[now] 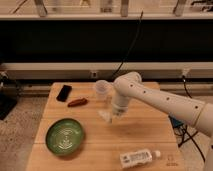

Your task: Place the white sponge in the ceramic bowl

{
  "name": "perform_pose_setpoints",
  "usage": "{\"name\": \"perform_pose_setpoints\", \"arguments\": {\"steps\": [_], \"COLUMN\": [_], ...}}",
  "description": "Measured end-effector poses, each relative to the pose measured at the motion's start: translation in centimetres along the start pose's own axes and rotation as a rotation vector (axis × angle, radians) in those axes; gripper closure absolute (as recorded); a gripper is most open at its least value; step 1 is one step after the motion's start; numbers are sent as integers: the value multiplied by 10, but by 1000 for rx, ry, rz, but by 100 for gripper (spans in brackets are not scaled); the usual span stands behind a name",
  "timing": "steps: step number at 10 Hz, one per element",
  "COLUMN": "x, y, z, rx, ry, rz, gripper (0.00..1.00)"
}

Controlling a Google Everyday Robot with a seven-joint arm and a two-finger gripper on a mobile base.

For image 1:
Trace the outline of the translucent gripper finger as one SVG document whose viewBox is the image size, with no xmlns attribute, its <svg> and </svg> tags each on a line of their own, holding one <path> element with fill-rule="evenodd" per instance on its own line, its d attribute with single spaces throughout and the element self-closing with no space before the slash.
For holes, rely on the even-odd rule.
<svg viewBox="0 0 213 171">
<path fill-rule="evenodd" d="M 111 116 L 109 112 L 99 111 L 99 115 L 105 120 L 109 121 L 109 117 Z"/>
<path fill-rule="evenodd" d="M 113 116 L 110 116 L 110 117 L 109 117 L 109 121 L 108 121 L 108 122 L 109 122 L 110 124 L 113 123 L 113 118 L 114 118 Z"/>
</svg>

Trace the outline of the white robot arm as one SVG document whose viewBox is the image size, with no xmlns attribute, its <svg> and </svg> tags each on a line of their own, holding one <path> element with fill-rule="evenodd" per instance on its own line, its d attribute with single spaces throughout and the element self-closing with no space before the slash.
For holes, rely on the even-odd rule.
<svg viewBox="0 0 213 171">
<path fill-rule="evenodd" d="M 111 100 L 114 115 L 122 116 L 128 110 L 130 100 L 136 99 L 208 136 L 211 141 L 203 171 L 213 171 L 213 104 L 146 87 L 138 72 L 121 75 L 113 83 L 98 80 L 94 88 L 103 95 L 107 95 L 110 88 L 114 89 Z"/>
</svg>

